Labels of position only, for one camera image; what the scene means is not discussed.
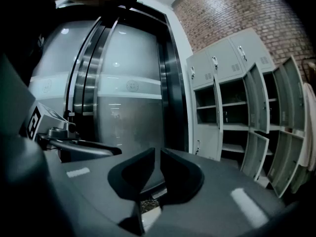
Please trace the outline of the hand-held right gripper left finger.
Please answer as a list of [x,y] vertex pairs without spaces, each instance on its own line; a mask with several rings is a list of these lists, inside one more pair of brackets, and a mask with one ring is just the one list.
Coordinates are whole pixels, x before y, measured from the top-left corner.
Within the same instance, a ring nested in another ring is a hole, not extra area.
[[120,198],[139,202],[154,168],[155,148],[149,148],[114,166],[108,173],[108,182]]

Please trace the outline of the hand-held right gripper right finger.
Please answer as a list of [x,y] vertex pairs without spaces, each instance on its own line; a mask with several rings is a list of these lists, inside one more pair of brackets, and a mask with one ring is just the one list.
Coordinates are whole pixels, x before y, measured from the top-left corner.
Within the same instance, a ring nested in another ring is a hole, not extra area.
[[201,168],[168,149],[160,151],[160,170],[167,189],[160,199],[160,205],[186,203],[203,186],[204,174]]

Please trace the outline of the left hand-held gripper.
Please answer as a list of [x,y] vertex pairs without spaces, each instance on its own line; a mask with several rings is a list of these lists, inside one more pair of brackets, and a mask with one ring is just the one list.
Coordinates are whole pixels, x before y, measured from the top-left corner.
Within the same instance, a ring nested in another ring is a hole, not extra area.
[[117,147],[79,138],[76,125],[40,102],[34,102],[24,121],[26,137],[39,144],[43,151],[57,150],[61,161],[70,161],[71,153],[80,156],[111,157],[121,155]]

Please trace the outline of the grey metal locker cabinet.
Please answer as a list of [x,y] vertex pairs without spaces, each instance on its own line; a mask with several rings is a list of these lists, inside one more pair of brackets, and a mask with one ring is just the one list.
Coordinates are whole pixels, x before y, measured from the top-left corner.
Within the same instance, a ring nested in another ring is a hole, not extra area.
[[308,105],[296,61],[276,66],[251,28],[187,59],[193,152],[230,163],[278,197],[309,179]]

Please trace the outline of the frosted glass sliding door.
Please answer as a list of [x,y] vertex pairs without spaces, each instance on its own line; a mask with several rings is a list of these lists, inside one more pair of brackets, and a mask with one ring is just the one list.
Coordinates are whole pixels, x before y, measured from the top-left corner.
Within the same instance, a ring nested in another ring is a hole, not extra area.
[[64,114],[69,75],[78,52],[94,21],[73,21],[59,25],[47,37],[42,57],[35,67],[29,90],[35,99],[59,115]]
[[97,125],[100,142],[127,156],[164,145],[156,36],[114,28],[99,74]]

